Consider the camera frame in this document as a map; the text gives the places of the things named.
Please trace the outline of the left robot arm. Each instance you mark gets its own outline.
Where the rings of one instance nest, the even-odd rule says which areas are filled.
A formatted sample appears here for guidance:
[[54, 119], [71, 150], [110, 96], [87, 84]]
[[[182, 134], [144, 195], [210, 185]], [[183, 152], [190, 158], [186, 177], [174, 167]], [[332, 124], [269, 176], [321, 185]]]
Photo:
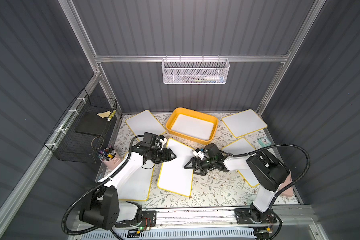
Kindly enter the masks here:
[[143, 218], [142, 206], [132, 202], [121, 203], [119, 188], [147, 161], [160, 164], [176, 158], [177, 155], [169, 148], [133, 146], [122, 164], [100, 181], [108, 182], [83, 198], [80, 221], [104, 230], [110, 230], [119, 222], [139, 224]]

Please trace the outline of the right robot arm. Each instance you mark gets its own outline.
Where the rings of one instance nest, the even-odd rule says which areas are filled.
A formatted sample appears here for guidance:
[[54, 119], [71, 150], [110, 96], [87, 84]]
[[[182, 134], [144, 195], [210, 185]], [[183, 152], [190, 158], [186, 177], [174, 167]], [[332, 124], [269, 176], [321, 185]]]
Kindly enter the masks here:
[[205, 176], [208, 171], [223, 172], [239, 169], [249, 170], [260, 184], [255, 200], [244, 214], [255, 224], [260, 224], [272, 215], [272, 206], [277, 198], [280, 186], [290, 174], [290, 170], [275, 157], [268, 148], [232, 154], [213, 146], [212, 149], [197, 149], [194, 156], [184, 165], [184, 169]]

